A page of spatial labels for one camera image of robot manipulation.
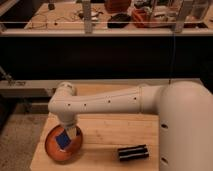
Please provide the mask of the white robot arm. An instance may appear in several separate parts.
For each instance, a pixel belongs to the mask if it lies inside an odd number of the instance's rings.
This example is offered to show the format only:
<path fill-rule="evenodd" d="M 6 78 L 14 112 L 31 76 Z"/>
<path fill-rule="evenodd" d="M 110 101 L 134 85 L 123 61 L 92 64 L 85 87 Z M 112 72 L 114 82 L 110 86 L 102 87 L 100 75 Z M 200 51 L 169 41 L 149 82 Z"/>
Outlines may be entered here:
<path fill-rule="evenodd" d="M 190 81 L 137 86 L 78 96 L 61 83 L 48 109 L 65 130 L 78 114 L 144 113 L 159 116 L 159 171 L 213 171 L 213 93 Z"/>

